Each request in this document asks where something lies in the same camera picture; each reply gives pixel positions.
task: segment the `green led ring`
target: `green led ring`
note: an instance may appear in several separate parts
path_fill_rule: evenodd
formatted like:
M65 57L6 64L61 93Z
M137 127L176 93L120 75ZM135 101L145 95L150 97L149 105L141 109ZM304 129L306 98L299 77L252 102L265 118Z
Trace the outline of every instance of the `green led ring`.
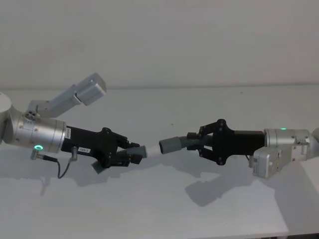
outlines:
M34 147L34 149L36 149L36 150L43 150L43 146L42 145L36 145L35 147Z

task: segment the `gray rubber tube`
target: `gray rubber tube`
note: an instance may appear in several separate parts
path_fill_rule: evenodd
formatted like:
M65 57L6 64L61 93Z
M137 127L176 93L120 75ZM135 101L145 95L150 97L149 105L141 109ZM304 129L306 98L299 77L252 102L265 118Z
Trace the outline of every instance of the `gray rubber tube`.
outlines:
M161 140L159 142L160 151L162 154L175 152L192 145L207 145L211 146L212 136L206 135L201 139L188 139L187 137L173 137Z

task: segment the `white wall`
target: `white wall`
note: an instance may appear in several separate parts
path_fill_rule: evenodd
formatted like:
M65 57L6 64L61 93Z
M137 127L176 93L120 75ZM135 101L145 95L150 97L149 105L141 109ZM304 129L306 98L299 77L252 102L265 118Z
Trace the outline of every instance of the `white wall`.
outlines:
M318 0L2 0L0 88L319 82Z

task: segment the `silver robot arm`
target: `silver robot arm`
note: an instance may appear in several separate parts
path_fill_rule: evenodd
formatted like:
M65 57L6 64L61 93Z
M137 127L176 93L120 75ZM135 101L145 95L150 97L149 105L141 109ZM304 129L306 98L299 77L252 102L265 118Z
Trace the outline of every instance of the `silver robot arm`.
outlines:
M319 156L319 128L265 129L265 146L249 157L253 175L270 178L291 162L306 161Z
M92 132L68 126L66 122L53 119L81 103L86 106L105 95L104 80L94 73L51 101L31 101L26 112L16 110L10 99L0 93L0 140L8 144L32 148L31 159L56 162L58 178L62 178L77 155L94 157L92 164L97 173L111 166L139 164L147 157L146 149L129 143L126 137L103 128ZM60 175L60 164L56 158L40 154L40 151L71 153L68 166Z
M31 101L26 112L16 110L10 99L1 94L1 139L8 144L57 153L67 127L65 122L52 118L80 103L89 105L105 92L105 82L94 73L51 101Z

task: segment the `white tabletop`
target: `white tabletop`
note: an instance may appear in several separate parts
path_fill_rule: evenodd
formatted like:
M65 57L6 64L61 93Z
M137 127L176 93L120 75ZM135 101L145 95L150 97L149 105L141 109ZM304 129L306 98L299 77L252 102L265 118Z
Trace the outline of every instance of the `white tabletop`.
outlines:
M109 127L147 146L218 119L231 129L319 126L319 86L109 90L60 120L92 131ZM24 111L57 91L7 91ZM31 150L0 146L0 231L24 239L253 238L315 233L319 158L293 163L270 180L252 176L243 156L225 166L198 153L144 159L96 175L80 156L65 178L56 164L29 160ZM58 157L65 166L70 155Z

